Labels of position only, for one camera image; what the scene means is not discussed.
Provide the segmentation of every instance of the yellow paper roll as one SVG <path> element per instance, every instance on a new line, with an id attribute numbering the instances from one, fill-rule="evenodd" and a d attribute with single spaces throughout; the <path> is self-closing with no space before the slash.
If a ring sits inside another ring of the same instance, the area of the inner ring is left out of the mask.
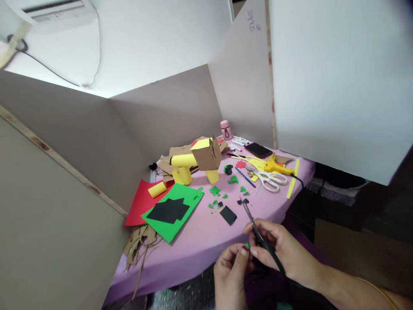
<path id="1" fill-rule="evenodd" d="M 174 167 L 190 167 L 198 165 L 194 155 L 192 154 L 172 156 L 171 164 Z"/>
<path id="2" fill-rule="evenodd" d="M 211 184 L 217 183 L 219 181 L 218 170 L 205 170 L 205 174 Z"/>
<path id="3" fill-rule="evenodd" d="M 172 176 L 173 176 L 173 179 L 174 179 L 175 183 L 185 185 L 184 180 L 182 179 L 181 175 L 178 172 L 178 169 L 175 169 L 172 172 Z"/>
<path id="4" fill-rule="evenodd" d="M 185 185 L 189 185 L 192 182 L 191 172 L 189 171 L 189 167 L 178 167 L 178 172 L 182 181 L 184 181 Z"/>
<path id="5" fill-rule="evenodd" d="M 166 191 L 166 186 L 163 182 L 158 183 L 157 185 L 148 189 L 148 192 L 152 198 L 155 198 L 156 196 L 162 194 L 164 191 Z"/>

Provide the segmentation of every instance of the pink water bottle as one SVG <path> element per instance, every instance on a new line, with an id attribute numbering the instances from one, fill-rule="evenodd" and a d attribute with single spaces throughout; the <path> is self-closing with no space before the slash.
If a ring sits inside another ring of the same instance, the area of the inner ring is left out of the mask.
<path id="1" fill-rule="evenodd" d="M 231 128 L 229 127 L 228 121 L 221 122 L 221 131 L 225 141 L 232 139 Z"/>

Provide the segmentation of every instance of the white scissors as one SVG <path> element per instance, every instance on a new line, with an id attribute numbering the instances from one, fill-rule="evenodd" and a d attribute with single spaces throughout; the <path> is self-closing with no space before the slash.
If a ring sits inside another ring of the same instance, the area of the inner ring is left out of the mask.
<path id="1" fill-rule="evenodd" d="M 263 172 L 248 166 L 245 166 L 245 168 L 254 173 L 261 180 L 261 183 L 265 189 L 270 192 L 279 192 L 280 187 L 278 184 L 285 185 L 288 183 L 288 179 L 283 174 L 276 172 Z"/>

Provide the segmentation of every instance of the black scissors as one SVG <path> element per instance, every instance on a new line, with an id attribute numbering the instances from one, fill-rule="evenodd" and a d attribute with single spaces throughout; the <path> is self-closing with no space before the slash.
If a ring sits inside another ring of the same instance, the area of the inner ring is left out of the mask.
<path id="1" fill-rule="evenodd" d="M 272 258 L 274 259 L 275 263 L 276 263 L 277 266 L 278 266 L 278 269 L 280 270 L 280 272 L 281 272 L 283 275 L 285 275 L 285 269 L 284 269 L 283 265 L 281 264 L 280 259 L 278 258 L 277 254 L 275 253 L 275 250 L 274 250 L 274 249 L 271 249 L 271 247 L 269 246 L 269 244 L 268 244 L 268 243 L 264 240 L 264 238 L 261 236 L 261 234 L 259 233 L 259 231 L 258 231 L 258 229 L 257 229 L 257 226 L 255 225 L 254 218 L 252 217 L 251 212 L 250 212 L 247 204 L 244 202 L 244 200 L 241 199 L 241 197 L 240 197 L 240 200 L 242 201 L 242 205 L 243 205 L 243 207 L 244 207 L 244 209 L 245 209 L 248 217 L 250 218 L 250 222 L 251 222 L 251 224 L 252 224 L 252 226 L 253 226 L 253 232 L 254 232 L 254 235 L 255 235 L 255 238 L 256 238 L 256 240 L 257 240 L 258 245 L 259 245 L 261 248 L 264 248 L 264 249 L 266 249 L 268 252 L 270 252 Z"/>

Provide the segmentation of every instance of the smartphone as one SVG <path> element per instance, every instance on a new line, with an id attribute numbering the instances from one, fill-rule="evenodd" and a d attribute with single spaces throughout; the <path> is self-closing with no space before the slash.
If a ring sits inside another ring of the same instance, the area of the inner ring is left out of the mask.
<path id="1" fill-rule="evenodd" d="M 264 158 L 272 154 L 272 150 L 265 148 L 257 143 L 251 143 L 245 146 L 245 149 L 253 153 L 258 158 Z"/>

